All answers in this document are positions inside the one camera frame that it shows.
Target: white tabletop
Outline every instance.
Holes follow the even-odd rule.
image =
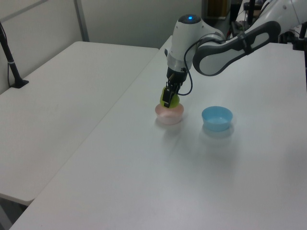
[[[157,51],[77,42],[0,95],[0,197],[35,199]]]
[[[184,119],[164,126],[154,113],[166,80],[164,47],[12,230],[307,226],[303,52],[268,44],[215,77],[192,68]],[[187,81],[181,92],[188,89]],[[201,112],[212,105],[233,112],[229,130],[202,129]]]

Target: black cable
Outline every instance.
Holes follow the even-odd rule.
[[[289,30],[289,31],[296,32],[299,35],[299,32],[296,30]]]
[[[9,74],[10,74],[10,65],[8,64],[8,84],[9,84],[9,88],[10,88],[11,85],[10,85]]]
[[[6,41],[6,43],[7,43],[7,42],[8,42],[8,39],[7,39],[7,37],[6,37],[6,33],[5,33],[5,30],[4,30],[4,28],[3,28],[2,24],[1,24],[1,22],[0,22],[0,28],[1,28],[1,30],[2,30],[2,32],[3,32],[3,34],[4,34],[4,36],[5,36],[5,41]]]
[[[197,42],[194,42],[185,52],[184,56],[183,56],[183,61],[184,61],[184,65],[186,66],[186,70],[188,72],[188,75],[189,75],[189,78],[190,78],[190,82],[191,82],[191,87],[190,87],[190,90],[189,92],[185,93],[185,94],[181,94],[181,93],[178,93],[178,95],[180,96],[187,96],[189,95],[191,92],[192,92],[192,89],[193,89],[193,80],[192,80],[192,76],[191,76],[191,73],[189,71],[189,68],[188,68],[188,65],[187,65],[187,60],[186,60],[186,56],[187,56],[187,53],[188,51],[193,47],[195,46],[198,42],[200,42],[201,40],[198,40]]]
[[[184,64],[185,64],[185,66],[186,66],[186,70],[187,70],[187,72],[188,72],[189,78],[190,78],[191,87],[190,87],[189,92],[187,92],[187,93],[185,93],[185,94],[177,93],[179,96],[187,96],[187,95],[189,95],[189,94],[192,92],[192,89],[193,89],[193,80],[192,80],[192,76],[191,76],[191,73],[190,73],[189,68],[188,68],[188,65],[187,65],[186,56],[187,56],[187,53],[189,52],[189,50],[190,50],[193,46],[195,46],[198,42],[200,42],[200,41],[202,41],[202,39],[198,40],[197,42],[194,42],[194,43],[186,50],[186,52],[185,52],[185,54],[184,54],[183,61],[184,61]],[[205,41],[204,43],[207,43],[207,42],[216,42],[216,43],[221,44],[222,42],[225,42],[225,40],[219,41],[219,40],[213,38],[213,39],[210,39],[210,40],[208,40],[208,41]]]
[[[258,18],[259,18],[260,15],[262,14],[262,12],[264,12],[265,8],[267,8],[267,6],[268,6],[269,4],[270,4],[270,3],[266,4],[266,5],[262,8],[262,10],[260,11],[260,13],[259,13],[259,15],[257,16],[256,20],[254,21],[254,23],[258,20]]]

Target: green object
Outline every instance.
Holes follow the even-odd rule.
[[[165,88],[166,87],[163,88],[162,94],[160,97],[160,105],[162,105],[163,107],[164,107],[163,93],[164,93]],[[169,105],[169,109],[177,107],[179,105],[179,101],[180,101],[179,96],[177,94],[174,94],[174,96],[171,99],[171,104]]]

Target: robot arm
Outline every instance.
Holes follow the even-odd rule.
[[[306,22],[306,9],[306,0],[271,0],[245,33],[229,41],[225,41],[221,31],[210,27],[199,17],[181,17],[176,23],[172,47],[167,55],[168,82],[161,96],[164,107],[170,106],[175,94],[180,95],[178,91],[192,63],[203,75],[217,75],[234,61],[265,46],[290,28]]]

